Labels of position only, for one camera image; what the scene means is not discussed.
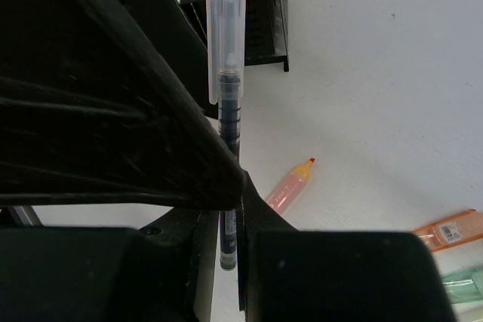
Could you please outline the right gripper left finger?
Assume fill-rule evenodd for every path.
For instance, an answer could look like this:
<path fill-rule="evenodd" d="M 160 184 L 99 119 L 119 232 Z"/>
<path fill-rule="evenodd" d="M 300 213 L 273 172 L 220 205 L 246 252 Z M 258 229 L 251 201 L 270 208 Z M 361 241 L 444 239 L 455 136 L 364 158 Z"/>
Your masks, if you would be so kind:
<path fill-rule="evenodd" d="M 245 175 L 119 0 L 1 0 L 1 204 L 241 206 Z"/>

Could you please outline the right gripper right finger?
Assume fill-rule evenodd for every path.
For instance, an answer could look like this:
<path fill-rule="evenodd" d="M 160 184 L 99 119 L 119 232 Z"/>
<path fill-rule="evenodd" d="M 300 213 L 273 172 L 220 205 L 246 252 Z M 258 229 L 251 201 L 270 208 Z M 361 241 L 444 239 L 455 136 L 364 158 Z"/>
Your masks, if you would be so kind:
<path fill-rule="evenodd" d="M 247 321 L 453 321 L 438 269 L 408 232 L 295 229 L 245 179 L 238 305 Z"/>

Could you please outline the pink orange-tip highlighter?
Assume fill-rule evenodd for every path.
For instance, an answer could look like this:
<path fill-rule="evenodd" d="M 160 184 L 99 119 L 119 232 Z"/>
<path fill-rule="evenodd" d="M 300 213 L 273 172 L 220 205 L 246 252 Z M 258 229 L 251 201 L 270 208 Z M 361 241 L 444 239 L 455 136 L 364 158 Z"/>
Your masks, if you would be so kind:
<path fill-rule="evenodd" d="M 265 202 L 282 215 L 297 199 L 308 184 L 315 158 L 293 167 L 266 196 Z"/>

